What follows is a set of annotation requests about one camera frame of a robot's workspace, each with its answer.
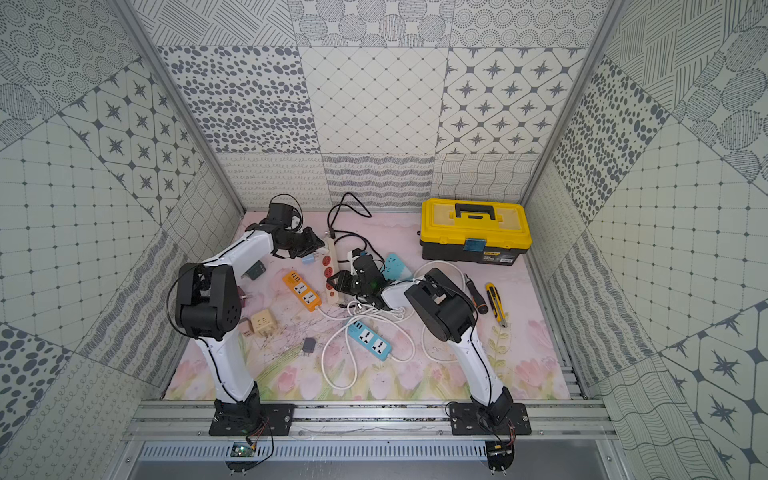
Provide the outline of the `teal power strip base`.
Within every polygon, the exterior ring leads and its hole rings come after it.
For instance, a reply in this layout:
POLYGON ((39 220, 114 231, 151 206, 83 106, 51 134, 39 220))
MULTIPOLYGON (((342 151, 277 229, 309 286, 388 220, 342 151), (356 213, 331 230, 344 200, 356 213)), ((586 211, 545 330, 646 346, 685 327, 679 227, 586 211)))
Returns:
POLYGON ((395 253, 390 253, 386 257, 382 273, 384 278, 390 281, 403 281, 413 278, 411 270, 395 253))

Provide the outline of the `green dragon cube socket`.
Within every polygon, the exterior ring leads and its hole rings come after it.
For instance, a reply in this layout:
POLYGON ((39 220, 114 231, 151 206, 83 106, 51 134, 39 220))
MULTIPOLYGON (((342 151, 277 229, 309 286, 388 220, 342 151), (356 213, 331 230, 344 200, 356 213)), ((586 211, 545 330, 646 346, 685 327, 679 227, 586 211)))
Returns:
POLYGON ((249 269, 243 274, 244 277, 255 281, 266 272, 266 266, 262 261, 256 261, 249 269))

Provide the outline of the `cream power strip red sockets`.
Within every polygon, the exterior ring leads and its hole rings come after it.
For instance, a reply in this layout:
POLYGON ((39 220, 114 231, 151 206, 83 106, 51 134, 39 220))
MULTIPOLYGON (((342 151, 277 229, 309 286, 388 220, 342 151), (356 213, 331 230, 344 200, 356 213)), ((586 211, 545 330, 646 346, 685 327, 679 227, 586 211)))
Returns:
MULTIPOLYGON (((335 248, 335 241, 328 235, 323 238, 324 253, 322 254, 323 275, 326 280, 339 272, 338 258, 335 248)), ((325 283, 328 302, 330 305, 340 304, 339 293, 328 283, 325 283)))

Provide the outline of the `orange power strip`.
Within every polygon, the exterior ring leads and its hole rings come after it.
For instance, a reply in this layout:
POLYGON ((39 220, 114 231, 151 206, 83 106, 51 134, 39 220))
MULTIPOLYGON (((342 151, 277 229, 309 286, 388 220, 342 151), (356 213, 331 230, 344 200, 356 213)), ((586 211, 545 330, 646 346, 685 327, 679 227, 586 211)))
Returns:
POLYGON ((309 312, 314 312, 322 304, 318 294, 296 271, 286 274, 283 282, 309 312))

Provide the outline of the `blue power strip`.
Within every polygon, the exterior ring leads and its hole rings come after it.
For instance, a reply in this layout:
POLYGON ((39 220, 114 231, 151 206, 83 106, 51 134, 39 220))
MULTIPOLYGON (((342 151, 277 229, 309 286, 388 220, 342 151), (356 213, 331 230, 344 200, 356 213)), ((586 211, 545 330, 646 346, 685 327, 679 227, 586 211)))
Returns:
POLYGON ((385 361, 392 351, 389 342, 360 321, 348 326, 348 335, 380 361, 385 361))

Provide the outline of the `dark grey plug adapter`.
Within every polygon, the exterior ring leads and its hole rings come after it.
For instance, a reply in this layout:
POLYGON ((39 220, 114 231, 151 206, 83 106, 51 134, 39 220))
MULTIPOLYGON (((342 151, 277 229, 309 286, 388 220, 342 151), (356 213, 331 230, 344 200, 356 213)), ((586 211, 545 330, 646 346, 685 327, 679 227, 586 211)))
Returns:
POLYGON ((302 344, 302 353, 306 356, 312 354, 316 349, 317 341, 313 337, 306 337, 302 344))

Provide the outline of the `pink dual USB charger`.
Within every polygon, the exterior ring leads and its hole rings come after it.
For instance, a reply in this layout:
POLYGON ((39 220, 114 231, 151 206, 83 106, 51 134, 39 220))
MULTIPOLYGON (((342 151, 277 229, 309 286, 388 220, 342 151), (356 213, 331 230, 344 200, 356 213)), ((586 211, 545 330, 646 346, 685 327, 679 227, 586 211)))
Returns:
POLYGON ((242 318, 238 324, 238 330, 244 337, 249 337, 254 334, 252 324, 249 319, 242 318))

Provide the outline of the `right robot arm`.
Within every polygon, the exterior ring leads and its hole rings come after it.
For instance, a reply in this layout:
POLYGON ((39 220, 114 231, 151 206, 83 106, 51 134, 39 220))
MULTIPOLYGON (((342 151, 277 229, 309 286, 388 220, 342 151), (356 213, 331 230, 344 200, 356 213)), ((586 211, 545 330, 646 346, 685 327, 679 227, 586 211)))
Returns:
POLYGON ((474 300, 438 268, 413 279, 389 280, 369 255, 357 256, 353 268, 331 275, 326 285, 374 309, 411 308, 426 330, 452 349, 480 418, 489 425, 501 424, 514 400, 481 344, 476 331, 480 311, 474 300))

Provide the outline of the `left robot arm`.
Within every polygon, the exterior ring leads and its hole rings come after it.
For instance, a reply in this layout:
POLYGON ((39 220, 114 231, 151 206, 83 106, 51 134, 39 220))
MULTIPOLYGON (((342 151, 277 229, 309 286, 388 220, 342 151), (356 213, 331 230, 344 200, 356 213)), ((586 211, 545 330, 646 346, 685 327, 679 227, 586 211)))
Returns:
POLYGON ((254 267, 263 260, 299 260, 325 247, 324 241, 304 224, 297 201, 272 200, 266 216, 252 223, 232 243, 199 263, 179 269, 172 288, 174 328, 191 338, 205 354, 213 376, 216 404, 255 408, 258 387, 240 351, 238 328, 242 289, 257 281, 254 267))

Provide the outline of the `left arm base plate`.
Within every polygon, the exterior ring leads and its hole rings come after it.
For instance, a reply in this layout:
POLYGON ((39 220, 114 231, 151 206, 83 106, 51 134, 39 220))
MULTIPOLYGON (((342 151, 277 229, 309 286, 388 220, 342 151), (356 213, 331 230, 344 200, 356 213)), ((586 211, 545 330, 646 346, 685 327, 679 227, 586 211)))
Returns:
POLYGON ((268 403, 253 409, 244 403, 214 402, 215 413, 209 435, 213 437, 242 436, 257 433, 264 427, 267 436, 288 436, 293 422, 295 404, 268 403))

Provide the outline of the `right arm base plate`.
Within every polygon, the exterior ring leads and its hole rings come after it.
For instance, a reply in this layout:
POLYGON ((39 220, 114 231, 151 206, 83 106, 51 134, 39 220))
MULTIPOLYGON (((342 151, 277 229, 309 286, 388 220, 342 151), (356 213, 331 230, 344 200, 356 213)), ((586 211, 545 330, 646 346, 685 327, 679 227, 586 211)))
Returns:
POLYGON ((497 415, 477 403, 448 402, 445 413, 455 436, 530 435, 532 427, 526 406, 513 403, 506 413, 497 415))

